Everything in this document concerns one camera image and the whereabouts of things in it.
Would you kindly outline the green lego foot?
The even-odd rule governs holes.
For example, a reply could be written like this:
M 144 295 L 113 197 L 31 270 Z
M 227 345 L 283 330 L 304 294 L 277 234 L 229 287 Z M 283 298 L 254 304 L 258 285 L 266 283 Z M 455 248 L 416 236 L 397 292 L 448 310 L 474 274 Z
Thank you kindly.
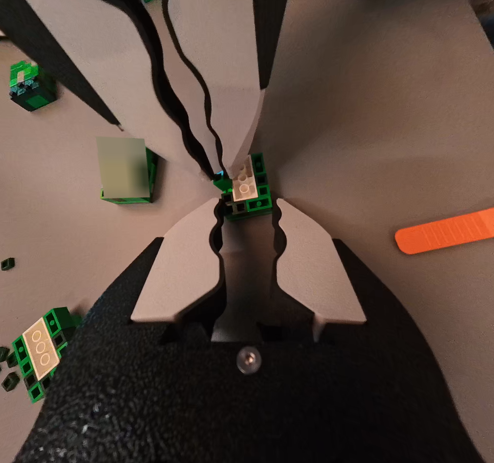
M 157 164 L 158 155 L 146 147 L 146 159 L 147 159 L 147 172 L 149 179 L 149 192 L 148 197 L 134 197 L 134 198 L 106 198 L 104 196 L 104 190 L 101 189 L 100 200 L 104 200 L 116 205 L 132 205 L 132 204 L 151 204 L 153 202 L 153 194 L 155 188 L 155 181 L 157 176 Z
M 81 321 L 67 307 L 53 308 L 13 341 L 16 364 L 33 404 L 45 397 Z
M 231 191 L 221 192 L 227 220 L 239 221 L 272 212 L 271 191 L 262 153 L 249 154 L 232 182 Z

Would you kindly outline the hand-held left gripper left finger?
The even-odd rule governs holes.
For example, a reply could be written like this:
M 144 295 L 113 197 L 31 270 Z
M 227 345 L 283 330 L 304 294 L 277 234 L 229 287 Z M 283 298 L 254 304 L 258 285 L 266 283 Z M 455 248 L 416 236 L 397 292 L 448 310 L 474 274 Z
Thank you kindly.
M 212 198 L 180 219 L 163 237 L 131 314 L 134 323 L 199 324 L 211 339 L 226 309 L 223 203 Z

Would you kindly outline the green pixelated lego block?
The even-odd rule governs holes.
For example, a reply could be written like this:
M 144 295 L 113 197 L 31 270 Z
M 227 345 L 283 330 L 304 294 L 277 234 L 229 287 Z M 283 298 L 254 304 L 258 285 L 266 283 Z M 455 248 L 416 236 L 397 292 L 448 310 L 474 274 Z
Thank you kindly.
M 20 61 L 10 66 L 9 98 L 28 112 L 58 98 L 55 78 L 35 62 Z

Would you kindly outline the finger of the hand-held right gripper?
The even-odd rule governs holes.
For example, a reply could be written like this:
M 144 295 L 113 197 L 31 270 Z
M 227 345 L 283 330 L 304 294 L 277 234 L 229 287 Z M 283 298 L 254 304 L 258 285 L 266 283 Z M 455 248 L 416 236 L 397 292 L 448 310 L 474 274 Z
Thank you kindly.
M 236 177 L 264 100 L 253 0 L 170 0 L 169 12 L 182 51 L 206 82 L 222 162 L 228 175 Z
M 140 0 L 26 0 L 127 134 L 167 161 L 212 179 L 164 52 Z

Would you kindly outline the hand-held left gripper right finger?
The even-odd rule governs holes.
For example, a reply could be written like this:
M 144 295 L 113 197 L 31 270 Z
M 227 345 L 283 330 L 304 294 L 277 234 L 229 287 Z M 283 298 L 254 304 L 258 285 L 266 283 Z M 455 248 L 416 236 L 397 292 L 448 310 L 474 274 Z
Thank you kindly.
M 289 327 L 318 342 L 327 325 L 364 325 L 367 317 L 330 234 L 281 198 L 273 227 L 274 292 L 288 301 Z

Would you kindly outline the orange brick separator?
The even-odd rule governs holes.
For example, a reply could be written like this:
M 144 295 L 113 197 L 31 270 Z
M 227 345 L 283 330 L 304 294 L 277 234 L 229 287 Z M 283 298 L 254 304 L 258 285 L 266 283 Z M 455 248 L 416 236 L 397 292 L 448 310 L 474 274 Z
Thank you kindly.
M 398 230 L 400 251 L 416 255 L 493 238 L 493 207 Z

